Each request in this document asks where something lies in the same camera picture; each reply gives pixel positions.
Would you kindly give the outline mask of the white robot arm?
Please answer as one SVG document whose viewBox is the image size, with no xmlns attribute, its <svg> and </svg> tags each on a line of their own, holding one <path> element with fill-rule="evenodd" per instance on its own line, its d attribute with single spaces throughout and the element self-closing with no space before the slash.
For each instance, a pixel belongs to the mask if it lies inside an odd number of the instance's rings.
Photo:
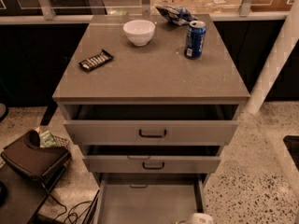
<svg viewBox="0 0 299 224">
<path fill-rule="evenodd" d="M 214 224 L 214 220 L 208 214 L 193 213 L 186 219 L 186 224 Z"/>
</svg>

